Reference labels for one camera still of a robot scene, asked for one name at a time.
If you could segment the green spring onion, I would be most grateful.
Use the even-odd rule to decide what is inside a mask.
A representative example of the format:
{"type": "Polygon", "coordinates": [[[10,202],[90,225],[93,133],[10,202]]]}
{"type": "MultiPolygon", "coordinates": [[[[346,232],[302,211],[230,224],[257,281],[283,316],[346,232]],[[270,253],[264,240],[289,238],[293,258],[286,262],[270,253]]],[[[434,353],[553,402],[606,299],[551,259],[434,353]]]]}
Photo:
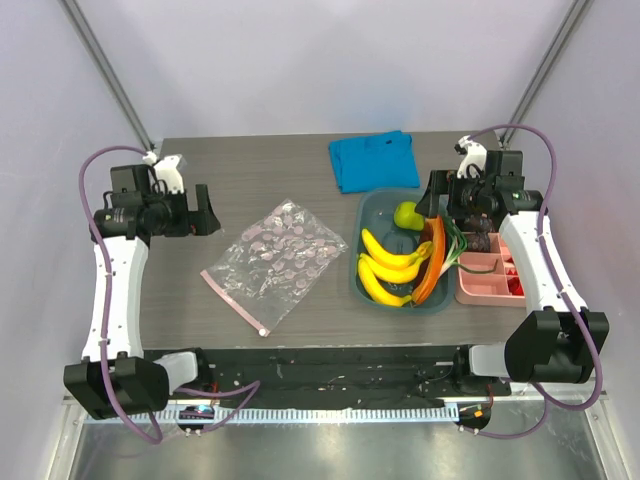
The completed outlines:
{"type": "Polygon", "coordinates": [[[459,259],[463,253],[467,251],[468,240],[462,231],[455,225],[454,220],[448,216],[442,218],[444,230],[447,235],[448,250],[445,255],[444,263],[441,267],[439,276],[443,276],[451,267],[457,267],[469,274],[491,274],[494,273],[498,266],[498,261],[494,262],[491,269],[478,270],[463,265],[459,259]]]}

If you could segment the clear polka dot zip bag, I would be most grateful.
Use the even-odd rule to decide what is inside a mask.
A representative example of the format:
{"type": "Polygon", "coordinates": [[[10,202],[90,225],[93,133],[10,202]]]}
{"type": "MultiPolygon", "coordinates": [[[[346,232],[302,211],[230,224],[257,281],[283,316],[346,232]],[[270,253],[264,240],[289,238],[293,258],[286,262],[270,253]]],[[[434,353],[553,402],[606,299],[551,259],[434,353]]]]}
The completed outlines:
{"type": "Polygon", "coordinates": [[[267,337],[347,249],[339,234],[286,199],[244,230],[201,277],[259,336],[267,337]]]}

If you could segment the yellow banana bunch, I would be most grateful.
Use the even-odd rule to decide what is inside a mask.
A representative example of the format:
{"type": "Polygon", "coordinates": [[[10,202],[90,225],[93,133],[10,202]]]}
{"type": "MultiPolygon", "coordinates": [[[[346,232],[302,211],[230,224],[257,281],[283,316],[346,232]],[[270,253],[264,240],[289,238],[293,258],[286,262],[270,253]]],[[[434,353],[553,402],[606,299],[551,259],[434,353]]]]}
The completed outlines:
{"type": "Polygon", "coordinates": [[[365,252],[357,262],[357,274],[371,299],[381,305],[402,308],[411,302],[410,295],[390,293],[382,282],[408,284],[418,276],[422,263],[433,250],[431,241],[421,243],[410,254],[392,254],[387,251],[366,228],[361,231],[365,252]]]}

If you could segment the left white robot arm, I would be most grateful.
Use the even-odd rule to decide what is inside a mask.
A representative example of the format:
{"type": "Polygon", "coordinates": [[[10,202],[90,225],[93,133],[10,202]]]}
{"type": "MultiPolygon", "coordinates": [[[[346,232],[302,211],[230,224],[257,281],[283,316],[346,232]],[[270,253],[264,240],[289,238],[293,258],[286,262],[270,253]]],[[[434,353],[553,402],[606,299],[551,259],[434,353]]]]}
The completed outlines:
{"type": "Polygon", "coordinates": [[[178,350],[151,361],[140,336],[140,299],[154,237],[207,236],[220,228],[204,184],[196,187],[197,207],[188,207],[180,155],[153,165],[110,171],[111,188],[94,214],[91,237],[96,260],[93,316],[80,362],[64,369],[63,382],[87,413],[98,420],[164,409],[181,389],[205,397],[213,375],[200,348],[178,350]]]}

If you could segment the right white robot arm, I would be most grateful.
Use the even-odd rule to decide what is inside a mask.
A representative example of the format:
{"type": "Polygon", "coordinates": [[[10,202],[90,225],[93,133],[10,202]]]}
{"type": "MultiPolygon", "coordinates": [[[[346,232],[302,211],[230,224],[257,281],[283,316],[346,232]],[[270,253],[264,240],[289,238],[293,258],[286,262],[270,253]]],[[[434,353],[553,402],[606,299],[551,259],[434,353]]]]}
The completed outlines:
{"type": "Polygon", "coordinates": [[[436,216],[441,196],[456,221],[489,218],[505,242],[526,301],[526,317],[504,343],[472,345],[451,371],[457,391],[472,395],[488,377],[525,383],[583,384],[600,389],[599,353],[609,333],[602,312],[577,293],[555,246],[542,193],[528,190],[519,151],[487,150],[477,142],[455,148],[460,165],[431,172],[417,213],[436,216]]]}

